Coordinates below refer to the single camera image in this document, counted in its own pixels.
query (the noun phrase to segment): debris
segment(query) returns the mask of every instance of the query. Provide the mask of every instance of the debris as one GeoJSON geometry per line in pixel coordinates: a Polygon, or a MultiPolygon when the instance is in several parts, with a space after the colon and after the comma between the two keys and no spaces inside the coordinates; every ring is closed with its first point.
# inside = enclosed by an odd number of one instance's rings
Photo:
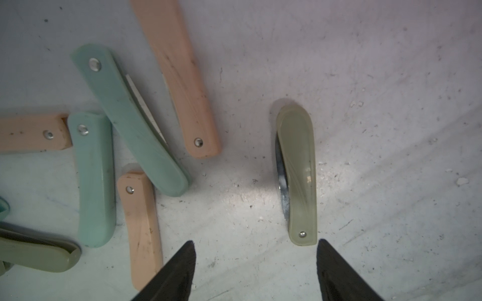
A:
{"type": "Polygon", "coordinates": [[[457,186],[462,186],[464,184],[468,184],[469,180],[467,178],[458,178],[457,179],[457,186]]]}

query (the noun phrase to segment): metal rivet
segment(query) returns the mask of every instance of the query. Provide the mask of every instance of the metal rivet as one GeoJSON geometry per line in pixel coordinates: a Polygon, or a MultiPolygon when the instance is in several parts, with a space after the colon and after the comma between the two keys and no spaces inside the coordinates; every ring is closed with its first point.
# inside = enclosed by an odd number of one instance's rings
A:
{"type": "Polygon", "coordinates": [[[43,131],[43,136],[47,140],[52,140],[54,138],[54,134],[52,134],[52,132],[48,130],[43,131]]]}
{"type": "Polygon", "coordinates": [[[194,139],[194,145],[195,145],[196,147],[201,147],[201,146],[202,146],[202,143],[203,143],[203,142],[202,142],[202,139],[201,139],[201,138],[196,138],[196,139],[194,139]]]}
{"type": "Polygon", "coordinates": [[[87,136],[87,134],[89,133],[89,129],[83,124],[79,124],[77,130],[82,136],[87,136]]]}
{"type": "Polygon", "coordinates": [[[98,72],[102,66],[100,65],[99,60],[93,57],[89,60],[89,68],[92,71],[98,72]]]}

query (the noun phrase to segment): teal knife handle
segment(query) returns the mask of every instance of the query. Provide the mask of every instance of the teal knife handle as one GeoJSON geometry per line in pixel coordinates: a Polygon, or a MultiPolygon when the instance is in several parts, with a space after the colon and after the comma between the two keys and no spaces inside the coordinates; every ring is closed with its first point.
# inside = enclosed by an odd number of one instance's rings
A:
{"type": "Polygon", "coordinates": [[[154,186],[168,196],[181,196],[187,191],[189,176],[146,122],[110,51],[87,44],[75,50],[71,58],[154,186]],[[97,71],[89,67],[91,58],[99,62],[97,71]]]}
{"type": "Polygon", "coordinates": [[[94,113],[70,115],[67,124],[79,172],[79,240],[98,248],[116,225],[112,126],[105,115],[94,113]]]}

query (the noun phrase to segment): folded blade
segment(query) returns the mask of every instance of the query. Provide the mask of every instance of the folded blade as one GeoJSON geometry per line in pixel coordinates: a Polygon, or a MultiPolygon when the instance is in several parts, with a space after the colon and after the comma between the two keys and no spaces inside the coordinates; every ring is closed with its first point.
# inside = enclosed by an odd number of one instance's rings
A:
{"type": "Polygon", "coordinates": [[[129,74],[125,75],[125,78],[127,79],[127,83],[131,87],[132,93],[134,93],[134,97],[137,100],[137,103],[140,105],[142,110],[144,111],[144,114],[147,117],[148,122],[152,124],[154,129],[156,130],[156,133],[161,137],[161,139],[164,141],[164,143],[167,144],[166,139],[164,138],[163,134],[161,133],[161,130],[159,129],[159,126],[157,125],[156,121],[154,120],[154,117],[152,116],[151,112],[149,111],[149,108],[144,101],[144,99],[141,96],[141,93],[139,93],[139,90],[137,87],[134,85],[134,82],[132,81],[132,78],[129,76],[129,74]]]}
{"type": "Polygon", "coordinates": [[[278,170],[278,182],[280,183],[281,207],[283,208],[284,219],[290,220],[290,194],[288,190],[288,179],[284,168],[283,153],[281,152],[280,139],[276,135],[274,143],[276,155],[276,169],[278,170]]]}

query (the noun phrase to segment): olive green knife handle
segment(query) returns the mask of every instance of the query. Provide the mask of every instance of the olive green knife handle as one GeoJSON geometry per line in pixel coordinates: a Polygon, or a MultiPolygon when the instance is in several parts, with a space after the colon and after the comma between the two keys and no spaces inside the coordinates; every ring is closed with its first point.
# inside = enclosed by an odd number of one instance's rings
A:
{"type": "Polygon", "coordinates": [[[288,234],[299,246],[318,240],[313,125],[299,105],[284,106],[276,118],[290,196],[288,234]]]}
{"type": "Polygon", "coordinates": [[[104,114],[80,112],[67,119],[79,176],[81,243],[105,245],[116,226],[112,126],[104,114]]]}
{"type": "Polygon", "coordinates": [[[76,49],[71,58],[154,186],[168,196],[187,191],[189,176],[146,122],[110,51],[87,44],[76,49]]]}
{"type": "Polygon", "coordinates": [[[80,249],[67,251],[58,246],[18,241],[0,237],[0,263],[18,264],[29,268],[64,272],[73,267],[80,259],[80,249]]]}

